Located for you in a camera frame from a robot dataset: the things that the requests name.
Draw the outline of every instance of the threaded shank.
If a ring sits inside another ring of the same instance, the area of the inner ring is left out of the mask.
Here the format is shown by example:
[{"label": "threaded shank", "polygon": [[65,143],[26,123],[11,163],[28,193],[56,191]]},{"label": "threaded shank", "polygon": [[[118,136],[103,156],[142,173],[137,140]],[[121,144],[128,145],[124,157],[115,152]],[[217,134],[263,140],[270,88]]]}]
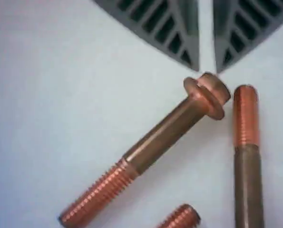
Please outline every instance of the threaded shank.
[{"label": "threaded shank", "polygon": [[259,146],[259,115],[257,91],[241,85],[234,92],[234,146]]},{"label": "threaded shank", "polygon": [[121,159],[61,214],[60,223],[66,228],[85,227],[137,176],[130,164]]},{"label": "threaded shank", "polygon": [[157,228],[195,228],[200,222],[198,213],[188,204],[178,207]]}]

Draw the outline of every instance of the gray plastic part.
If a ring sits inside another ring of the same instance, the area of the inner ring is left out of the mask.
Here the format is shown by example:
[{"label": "gray plastic part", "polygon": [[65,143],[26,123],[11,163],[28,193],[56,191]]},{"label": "gray plastic part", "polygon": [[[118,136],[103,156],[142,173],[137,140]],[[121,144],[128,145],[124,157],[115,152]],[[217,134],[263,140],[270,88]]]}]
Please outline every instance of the gray plastic part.
[{"label": "gray plastic part", "polygon": [[245,56],[283,23],[283,0],[214,0],[218,73]]},{"label": "gray plastic part", "polygon": [[199,70],[196,0],[94,0],[147,43]]}]

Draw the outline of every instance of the bolt tip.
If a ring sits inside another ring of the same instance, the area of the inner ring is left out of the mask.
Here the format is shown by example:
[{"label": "bolt tip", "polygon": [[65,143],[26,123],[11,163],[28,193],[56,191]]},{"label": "bolt tip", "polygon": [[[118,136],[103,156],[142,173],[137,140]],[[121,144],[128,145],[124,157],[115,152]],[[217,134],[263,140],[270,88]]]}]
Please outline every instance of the bolt tip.
[{"label": "bolt tip", "polygon": [[240,85],[234,92],[234,146],[259,145],[258,94],[252,85]]},{"label": "bolt tip", "polygon": [[59,216],[59,217],[58,217],[58,221],[59,221],[59,223],[61,224],[61,226],[63,226],[63,227],[66,228],[66,226],[65,226],[65,224],[64,224],[64,222],[63,222],[63,220],[62,220],[62,216]]},{"label": "bolt tip", "polygon": [[189,204],[183,204],[174,210],[158,228],[191,228],[200,223],[200,216]]}]

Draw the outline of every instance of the white background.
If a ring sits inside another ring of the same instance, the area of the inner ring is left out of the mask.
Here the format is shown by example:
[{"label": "white background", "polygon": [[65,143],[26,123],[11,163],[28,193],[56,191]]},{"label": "white background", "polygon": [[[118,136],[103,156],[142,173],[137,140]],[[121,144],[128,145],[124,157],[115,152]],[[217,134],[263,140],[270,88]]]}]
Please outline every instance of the white background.
[{"label": "white background", "polygon": [[[215,71],[211,1],[200,3],[201,70]],[[88,0],[0,0],[0,228],[57,217],[199,77]],[[221,74],[260,97],[267,228],[283,228],[283,26]],[[91,223],[152,228],[181,203],[202,228],[234,227],[232,101],[203,118]]]}]

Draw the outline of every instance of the copper bolt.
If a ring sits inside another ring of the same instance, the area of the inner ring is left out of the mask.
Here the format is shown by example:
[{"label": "copper bolt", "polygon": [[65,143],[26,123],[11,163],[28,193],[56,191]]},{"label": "copper bolt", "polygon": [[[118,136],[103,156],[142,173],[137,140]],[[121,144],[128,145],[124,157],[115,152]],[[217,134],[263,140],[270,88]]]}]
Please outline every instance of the copper bolt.
[{"label": "copper bolt", "polygon": [[188,97],[60,215],[64,227],[87,225],[204,115],[216,120],[224,117],[222,106],[230,99],[230,93],[215,75],[205,73],[198,80],[188,77],[184,87]]},{"label": "copper bolt", "polygon": [[250,85],[234,92],[236,228],[264,228],[258,95]]},{"label": "copper bolt", "polygon": [[201,218],[192,206],[183,204],[157,228],[196,228],[200,220]]}]

